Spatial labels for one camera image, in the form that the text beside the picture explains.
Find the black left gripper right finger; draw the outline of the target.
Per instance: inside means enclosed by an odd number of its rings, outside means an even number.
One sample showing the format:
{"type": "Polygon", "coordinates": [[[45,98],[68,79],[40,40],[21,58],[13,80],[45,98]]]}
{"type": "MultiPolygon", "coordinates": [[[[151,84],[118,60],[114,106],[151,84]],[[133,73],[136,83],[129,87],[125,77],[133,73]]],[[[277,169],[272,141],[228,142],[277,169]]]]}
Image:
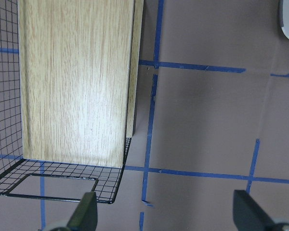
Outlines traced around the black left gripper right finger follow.
{"type": "Polygon", "coordinates": [[[233,221],[238,231],[278,231],[279,225],[245,190],[234,190],[233,221]]]}

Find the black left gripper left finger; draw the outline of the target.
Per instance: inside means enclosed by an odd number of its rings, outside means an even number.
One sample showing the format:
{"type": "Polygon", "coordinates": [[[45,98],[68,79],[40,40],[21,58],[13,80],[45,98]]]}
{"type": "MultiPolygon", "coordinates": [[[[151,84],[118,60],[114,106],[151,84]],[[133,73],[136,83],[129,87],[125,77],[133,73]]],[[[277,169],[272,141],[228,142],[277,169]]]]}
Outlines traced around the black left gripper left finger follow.
{"type": "Polygon", "coordinates": [[[67,223],[71,231],[95,231],[98,223],[95,192],[86,192],[67,223]]]}

